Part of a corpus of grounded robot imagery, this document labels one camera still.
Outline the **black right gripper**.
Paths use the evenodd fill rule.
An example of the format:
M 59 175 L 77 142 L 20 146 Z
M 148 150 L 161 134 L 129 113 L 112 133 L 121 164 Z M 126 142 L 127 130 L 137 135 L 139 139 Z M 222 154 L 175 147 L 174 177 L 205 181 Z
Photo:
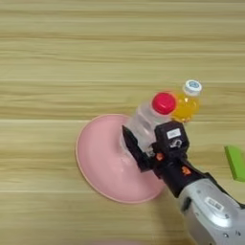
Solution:
M 122 127 L 122 136 L 140 171 L 153 170 L 155 175 L 165 182 L 176 198 L 179 197 L 186 186 L 205 178 L 205 174 L 189 162 L 186 147 L 174 147 L 167 150 L 154 144 L 155 156 L 151 158 L 150 163 L 150 158 L 140 149 L 138 140 L 126 126 Z

